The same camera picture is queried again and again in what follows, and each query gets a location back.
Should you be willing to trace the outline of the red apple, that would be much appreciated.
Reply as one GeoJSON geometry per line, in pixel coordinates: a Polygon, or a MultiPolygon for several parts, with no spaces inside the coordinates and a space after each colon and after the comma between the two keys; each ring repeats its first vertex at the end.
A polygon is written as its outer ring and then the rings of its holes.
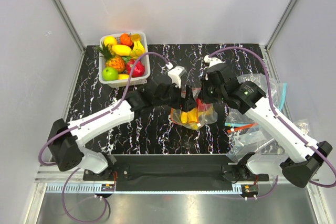
{"type": "Polygon", "coordinates": [[[197,108],[201,112],[208,111],[213,106],[211,103],[210,104],[203,103],[199,98],[196,99],[196,102],[197,102],[197,108]]]}

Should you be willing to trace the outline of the yellow banana bunch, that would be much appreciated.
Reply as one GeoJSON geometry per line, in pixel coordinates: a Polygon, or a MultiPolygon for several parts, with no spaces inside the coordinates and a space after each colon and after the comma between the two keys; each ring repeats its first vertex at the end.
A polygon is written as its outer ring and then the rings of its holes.
{"type": "Polygon", "coordinates": [[[181,123],[188,124],[188,123],[196,123],[202,124],[205,123],[206,117],[212,114],[213,109],[209,109],[208,111],[201,112],[198,108],[194,108],[189,112],[181,112],[181,123]]]}

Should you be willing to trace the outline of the clear bag orange zipper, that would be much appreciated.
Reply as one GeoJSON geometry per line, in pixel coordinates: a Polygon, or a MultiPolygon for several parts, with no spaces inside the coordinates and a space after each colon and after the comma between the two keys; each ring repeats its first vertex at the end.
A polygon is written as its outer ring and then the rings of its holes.
{"type": "Polygon", "coordinates": [[[193,88],[193,96],[196,100],[197,107],[189,112],[171,109],[170,118],[174,124],[181,125],[191,130],[199,130],[204,125],[217,122],[218,115],[213,104],[205,104],[197,97],[200,88],[193,88]]]}

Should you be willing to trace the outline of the green apple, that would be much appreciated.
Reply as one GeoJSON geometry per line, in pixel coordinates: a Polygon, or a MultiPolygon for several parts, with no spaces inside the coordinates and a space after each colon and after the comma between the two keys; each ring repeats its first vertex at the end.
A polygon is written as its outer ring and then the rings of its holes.
{"type": "Polygon", "coordinates": [[[119,73],[113,67],[105,67],[102,72],[102,77],[104,81],[116,81],[118,80],[119,73]]]}

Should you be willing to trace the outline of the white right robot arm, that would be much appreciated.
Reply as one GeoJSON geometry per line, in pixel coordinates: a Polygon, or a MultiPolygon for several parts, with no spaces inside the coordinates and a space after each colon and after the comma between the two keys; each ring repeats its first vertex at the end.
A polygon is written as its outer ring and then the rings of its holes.
{"type": "Polygon", "coordinates": [[[239,176],[250,180],[259,174],[283,175],[293,185],[304,188],[327,161],[332,146],[304,134],[272,103],[271,95],[252,81],[240,83],[229,65],[210,59],[201,77],[199,99],[206,104],[224,102],[261,126],[287,154],[285,159],[266,159],[248,153],[238,167],[239,176]]]}

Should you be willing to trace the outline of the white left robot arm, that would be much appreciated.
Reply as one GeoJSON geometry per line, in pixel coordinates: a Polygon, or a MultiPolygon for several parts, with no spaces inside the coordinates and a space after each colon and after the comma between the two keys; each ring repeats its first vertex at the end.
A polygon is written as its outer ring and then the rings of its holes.
{"type": "Polygon", "coordinates": [[[160,82],[151,80],[129,91],[116,103],[86,118],[73,122],[56,120],[50,130],[47,147],[61,172],[83,168],[103,180],[113,175],[111,161],[102,153],[94,152],[85,145],[96,136],[121,124],[129,123],[147,110],[157,106],[169,106],[189,112],[197,103],[191,86],[185,92],[169,78],[160,82]]]}

